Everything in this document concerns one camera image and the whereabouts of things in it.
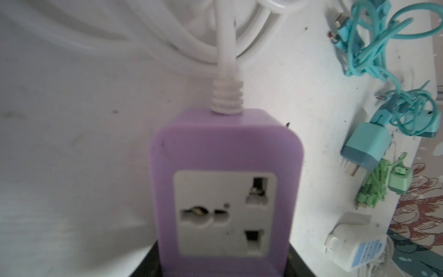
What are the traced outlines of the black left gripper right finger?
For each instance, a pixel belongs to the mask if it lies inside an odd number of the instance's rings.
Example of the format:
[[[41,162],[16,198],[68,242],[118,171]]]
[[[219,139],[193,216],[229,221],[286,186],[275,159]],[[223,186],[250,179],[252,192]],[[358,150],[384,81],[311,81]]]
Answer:
[[[294,247],[290,244],[284,277],[315,277]]]

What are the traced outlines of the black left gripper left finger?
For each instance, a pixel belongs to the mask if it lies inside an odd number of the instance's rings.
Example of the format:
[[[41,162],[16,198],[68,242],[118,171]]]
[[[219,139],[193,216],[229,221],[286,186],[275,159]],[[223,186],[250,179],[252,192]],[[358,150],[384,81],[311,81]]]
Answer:
[[[162,277],[158,242],[156,241],[148,251],[139,266],[130,277]]]

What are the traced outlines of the purple power strip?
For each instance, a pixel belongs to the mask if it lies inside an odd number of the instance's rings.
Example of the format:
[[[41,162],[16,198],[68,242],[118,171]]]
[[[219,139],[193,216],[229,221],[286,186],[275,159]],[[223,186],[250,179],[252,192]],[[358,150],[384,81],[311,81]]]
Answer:
[[[165,277],[281,277],[304,150],[264,110],[180,114],[154,136],[150,176]]]

